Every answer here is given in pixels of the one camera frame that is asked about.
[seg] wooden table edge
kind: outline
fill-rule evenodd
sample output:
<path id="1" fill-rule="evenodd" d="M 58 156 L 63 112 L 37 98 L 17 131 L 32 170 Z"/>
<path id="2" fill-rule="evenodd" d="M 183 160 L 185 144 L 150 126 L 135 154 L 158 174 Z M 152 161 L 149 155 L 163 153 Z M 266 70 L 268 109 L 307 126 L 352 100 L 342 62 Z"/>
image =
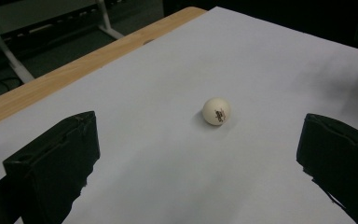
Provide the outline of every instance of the wooden table edge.
<path id="1" fill-rule="evenodd" d="M 0 96 L 0 121 L 206 11 L 187 7 Z"/>

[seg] metal leg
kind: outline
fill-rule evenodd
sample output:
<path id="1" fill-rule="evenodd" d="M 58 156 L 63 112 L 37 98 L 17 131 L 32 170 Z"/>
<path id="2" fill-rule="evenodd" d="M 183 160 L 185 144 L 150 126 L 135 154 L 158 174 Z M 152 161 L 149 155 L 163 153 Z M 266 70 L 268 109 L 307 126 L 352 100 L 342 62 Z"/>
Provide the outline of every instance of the metal leg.
<path id="1" fill-rule="evenodd" d="M 108 35 L 111 35 L 115 39 L 120 39 L 124 35 L 117 32 L 116 30 L 112 29 L 112 26 L 110 25 L 109 16 L 107 15 L 106 6 L 104 4 L 104 0 L 95 0 L 98 4 L 98 8 L 100 9 L 101 13 L 103 14 L 103 24 L 100 25 L 100 29 L 107 33 Z"/>
<path id="2" fill-rule="evenodd" d="M 17 60 L 17 58 L 14 56 L 14 54 L 10 51 L 10 49 L 5 44 L 5 41 L 0 36 L 0 49 L 5 53 L 8 60 L 10 61 L 10 66 L 14 70 L 14 72 L 17 74 L 17 76 L 21 79 L 23 83 L 27 83 L 29 81 L 34 80 L 34 77 L 31 75 L 31 73 L 24 67 L 24 65 Z"/>

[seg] ball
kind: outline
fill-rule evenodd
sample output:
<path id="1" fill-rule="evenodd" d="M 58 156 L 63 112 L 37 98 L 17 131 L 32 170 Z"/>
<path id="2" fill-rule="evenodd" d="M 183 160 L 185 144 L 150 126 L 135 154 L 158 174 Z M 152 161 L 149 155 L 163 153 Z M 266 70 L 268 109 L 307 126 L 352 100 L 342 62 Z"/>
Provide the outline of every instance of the ball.
<path id="1" fill-rule="evenodd" d="M 225 99 L 215 97 L 208 100 L 202 108 L 202 116 L 212 125 L 222 125 L 230 117 L 231 107 Z"/>

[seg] white tabletop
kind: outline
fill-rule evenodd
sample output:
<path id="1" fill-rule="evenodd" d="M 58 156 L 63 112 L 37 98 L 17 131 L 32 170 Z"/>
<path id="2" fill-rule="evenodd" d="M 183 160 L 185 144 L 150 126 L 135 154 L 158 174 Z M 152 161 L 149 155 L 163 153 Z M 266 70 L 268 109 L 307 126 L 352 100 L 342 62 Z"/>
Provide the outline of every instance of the white tabletop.
<path id="1" fill-rule="evenodd" d="M 220 128 L 200 116 L 215 96 L 232 107 Z M 307 113 L 358 129 L 358 49 L 215 8 L 1 121 L 0 178 L 88 110 L 102 156 L 64 223 L 354 223 L 296 150 Z"/>

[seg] ping pong ball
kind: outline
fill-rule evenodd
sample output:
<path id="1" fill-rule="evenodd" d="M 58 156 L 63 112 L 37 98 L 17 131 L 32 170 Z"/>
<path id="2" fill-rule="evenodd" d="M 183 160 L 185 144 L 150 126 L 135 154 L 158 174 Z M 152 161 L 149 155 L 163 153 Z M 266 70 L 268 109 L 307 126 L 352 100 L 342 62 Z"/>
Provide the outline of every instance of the ping pong ball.
<path id="1" fill-rule="evenodd" d="M 224 124 L 229 119 L 230 113 L 229 103 L 220 97 L 208 100 L 202 108 L 202 116 L 212 125 Z"/>

